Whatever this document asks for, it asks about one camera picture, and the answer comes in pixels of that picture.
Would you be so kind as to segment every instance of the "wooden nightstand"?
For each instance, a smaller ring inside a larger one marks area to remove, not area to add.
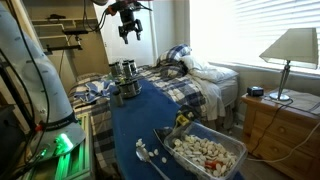
[[[249,153],[276,160],[287,156],[292,148],[303,142],[320,117],[262,97],[242,96],[247,104],[243,127],[243,142]],[[269,165],[294,179],[318,179],[320,173],[320,127],[309,140],[280,162]]]

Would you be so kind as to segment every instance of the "metal spoon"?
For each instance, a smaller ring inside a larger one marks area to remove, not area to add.
[[[136,154],[141,161],[149,162],[165,180],[170,180],[150,159],[148,152],[143,147],[137,147]]]

